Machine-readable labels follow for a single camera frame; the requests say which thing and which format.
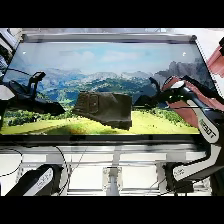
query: sky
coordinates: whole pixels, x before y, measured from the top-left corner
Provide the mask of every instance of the sky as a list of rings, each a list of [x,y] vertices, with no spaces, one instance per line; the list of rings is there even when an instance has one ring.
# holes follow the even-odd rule
[[[46,68],[96,72],[156,73],[172,61],[191,63],[201,57],[195,45],[157,43],[21,43],[10,65],[34,73]]]

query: landscape print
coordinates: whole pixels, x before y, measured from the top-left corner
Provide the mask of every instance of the landscape print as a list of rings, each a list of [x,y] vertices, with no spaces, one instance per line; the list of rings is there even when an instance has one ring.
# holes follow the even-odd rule
[[[174,111],[161,103],[152,110],[132,110],[129,131],[104,126],[72,113],[80,91],[153,96],[156,79],[162,87],[170,76],[189,76],[214,89],[196,45],[145,43],[22,43],[10,68],[29,74],[44,71],[38,98],[59,102],[66,112],[57,117],[27,111],[7,112],[1,134],[195,134]],[[27,84],[27,77],[8,71],[5,80]]]

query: black border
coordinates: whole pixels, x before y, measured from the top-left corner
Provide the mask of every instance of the black border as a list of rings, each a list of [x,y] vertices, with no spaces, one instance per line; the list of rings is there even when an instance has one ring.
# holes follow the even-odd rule
[[[71,41],[69,39],[70,34],[63,34],[61,35],[60,41]],[[140,41],[136,38],[137,34],[122,34],[121,37],[123,39],[118,38],[117,34],[84,34],[86,37],[93,37],[94,41],[102,42],[102,39],[98,39],[98,36],[101,36],[106,39],[104,42],[146,42],[143,36],[150,36],[150,34],[141,35]],[[188,44],[195,44],[196,43],[196,36],[189,36],[189,35],[168,35],[165,34],[153,34],[156,36],[157,42],[163,43],[188,43]],[[80,36],[83,34],[75,35],[75,39],[73,42],[82,41],[82,42],[92,42],[92,38],[88,39],[79,39]],[[25,35],[24,42],[51,42],[53,37],[58,37],[58,35]],[[147,42],[156,42],[152,38],[147,40]],[[204,61],[203,55],[198,47],[198,50],[201,54],[201,57]],[[1,135],[0,136],[0,145],[24,145],[24,146],[56,146],[56,145],[97,145],[97,146],[105,146],[105,145],[152,145],[152,144],[185,144],[185,143],[192,143],[198,144],[199,142],[204,142],[204,138],[200,134],[144,134],[144,135]]]

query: white cloud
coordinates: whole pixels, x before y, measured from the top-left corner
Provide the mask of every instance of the white cloud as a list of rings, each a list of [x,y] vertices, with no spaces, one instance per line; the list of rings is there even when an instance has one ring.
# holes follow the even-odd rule
[[[102,61],[104,62],[114,62],[114,61],[123,61],[123,60],[135,60],[141,57],[142,53],[136,52],[119,52],[119,51],[107,51]]]

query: grass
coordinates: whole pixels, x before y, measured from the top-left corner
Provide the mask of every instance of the grass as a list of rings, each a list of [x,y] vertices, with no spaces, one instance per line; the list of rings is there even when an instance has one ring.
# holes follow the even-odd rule
[[[172,123],[168,119],[150,113],[132,111],[132,127],[129,131],[112,129],[87,118],[39,121],[23,126],[3,127],[1,134],[45,132],[48,135],[76,134],[197,134],[198,129],[183,123]]]

